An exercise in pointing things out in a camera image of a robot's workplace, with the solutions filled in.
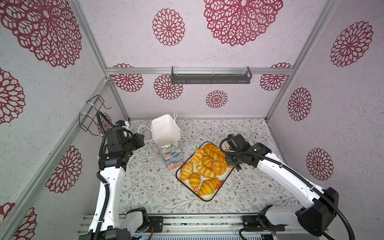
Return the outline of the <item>round fake bun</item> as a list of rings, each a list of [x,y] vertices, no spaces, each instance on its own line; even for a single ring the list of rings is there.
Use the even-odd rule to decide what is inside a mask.
[[[212,171],[216,175],[221,176],[226,172],[226,170],[227,170],[226,164],[224,164],[223,162],[217,162],[217,161],[213,162]]]

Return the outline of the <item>striped fake roll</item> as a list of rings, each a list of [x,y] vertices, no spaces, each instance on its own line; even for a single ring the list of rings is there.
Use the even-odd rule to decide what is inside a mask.
[[[196,168],[197,168],[197,171],[200,173],[201,176],[203,176],[205,178],[209,178],[209,179],[216,178],[216,174],[212,170],[204,167],[203,165],[197,165]]]

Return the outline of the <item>white floral paper bag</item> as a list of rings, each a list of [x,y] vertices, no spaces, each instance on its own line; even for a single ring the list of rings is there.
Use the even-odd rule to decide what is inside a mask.
[[[151,132],[152,137],[144,142],[153,141],[163,157],[168,171],[172,172],[183,164],[183,150],[181,141],[181,129],[176,123],[178,112],[174,111],[173,116],[166,114],[152,120],[151,127],[140,126]]]

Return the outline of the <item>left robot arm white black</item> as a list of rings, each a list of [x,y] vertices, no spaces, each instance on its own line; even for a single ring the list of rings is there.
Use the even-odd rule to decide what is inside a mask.
[[[119,193],[127,171],[127,163],[135,150],[142,148],[144,135],[132,133],[124,121],[104,133],[106,143],[99,155],[100,180],[97,206],[88,233],[80,240],[130,240],[134,233],[149,227],[145,208],[128,211],[124,219],[119,215]]]

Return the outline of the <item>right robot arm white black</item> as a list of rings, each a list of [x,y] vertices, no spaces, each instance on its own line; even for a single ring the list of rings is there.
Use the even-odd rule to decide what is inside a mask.
[[[271,149],[262,143],[251,145],[240,134],[228,135],[219,144],[229,166],[247,164],[268,174],[298,201],[297,208],[268,207],[265,219],[273,226],[301,226],[313,236],[324,235],[337,215],[339,193],[322,188],[285,165]]]

